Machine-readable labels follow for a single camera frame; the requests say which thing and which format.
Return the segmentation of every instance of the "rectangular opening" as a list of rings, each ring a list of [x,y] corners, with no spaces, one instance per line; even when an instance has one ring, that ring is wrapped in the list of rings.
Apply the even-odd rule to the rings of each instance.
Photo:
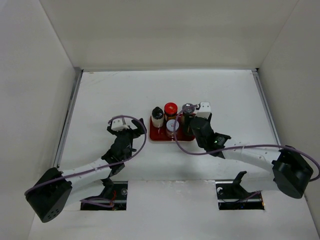
[[[81,211],[125,211],[127,210],[128,182],[114,181],[113,185],[107,189],[103,198],[109,199],[114,203],[113,207],[103,207],[88,203],[81,203]],[[95,200],[99,204],[108,205],[107,200]]]
[[[264,202],[260,198],[239,201],[237,199],[218,199],[219,210],[265,210]]]

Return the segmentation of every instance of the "white table surface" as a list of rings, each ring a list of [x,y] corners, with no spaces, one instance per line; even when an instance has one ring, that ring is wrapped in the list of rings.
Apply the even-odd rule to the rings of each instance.
[[[246,143],[276,144],[250,70],[86,72],[61,169],[90,163],[109,149],[115,139],[106,131],[111,117],[143,118],[148,128],[151,110],[167,102],[180,108],[187,102],[210,102],[216,132]],[[133,146],[142,142],[143,137],[135,139]],[[202,152],[196,141],[183,146]],[[233,179],[244,170],[263,171],[238,161],[186,155],[174,142],[152,142],[148,137],[140,155],[112,177],[129,180],[126,211],[67,207],[48,223],[36,216],[29,239],[319,239],[304,198],[265,191],[265,211],[219,211],[214,182],[207,180]]]

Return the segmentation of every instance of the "jar lid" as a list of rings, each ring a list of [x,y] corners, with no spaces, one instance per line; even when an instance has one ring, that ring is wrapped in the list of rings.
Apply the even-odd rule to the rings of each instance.
[[[196,107],[192,106],[191,103],[186,103],[182,106],[182,109],[185,114],[193,114],[196,110]]]
[[[160,107],[155,107],[151,113],[154,119],[162,119],[164,117],[164,111]]]
[[[172,115],[172,114],[176,114],[178,111],[178,106],[173,103],[173,102],[168,102],[165,106],[164,106],[164,112],[166,114]]]
[[[175,130],[177,131],[179,129],[179,122],[177,121],[175,125],[175,119],[171,119],[166,122],[166,129],[168,129],[172,133],[174,132],[174,126]]]

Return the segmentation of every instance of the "red tray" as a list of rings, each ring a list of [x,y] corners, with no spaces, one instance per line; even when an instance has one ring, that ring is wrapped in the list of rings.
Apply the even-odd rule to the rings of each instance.
[[[187,136],[184,134],[184,131],[183,131],[183,128],[181,126],[181,123],[180,123],[180,119],[181,117],[179,117],[178,119],[178,122],[180,124],[180,127],[177,131],[177,139],[178,141],[184,141],[184,142],[190,142],[192,141],[193,139],[195,139],[195,136]],[[164,124],[162,127],[160,128],[157,128],[157,127],[154,127],[152,125],[152,122],[151,122],[151,117],[150,117],[150,123],[149,123],[150,127],[149,127],[149,136],[150,136],[150,139],[152,141],[158,141],[158,142],[166,142],[166,141],[169,141],[169,142],[172,142],[174,141],[173,138],[170,138],[167,136],[167,133],[166,133],[166,121],[164,121]]]

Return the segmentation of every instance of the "white cap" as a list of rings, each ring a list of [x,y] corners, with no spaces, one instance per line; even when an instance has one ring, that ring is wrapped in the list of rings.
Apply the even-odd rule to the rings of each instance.
[[[174,125],[175,125],[175,119],[171,119],[166,122],[166,129],[168,129],[170,132],[174,132]],[[176,122],[175,130],[177,131],[179,129],[179,122]]]

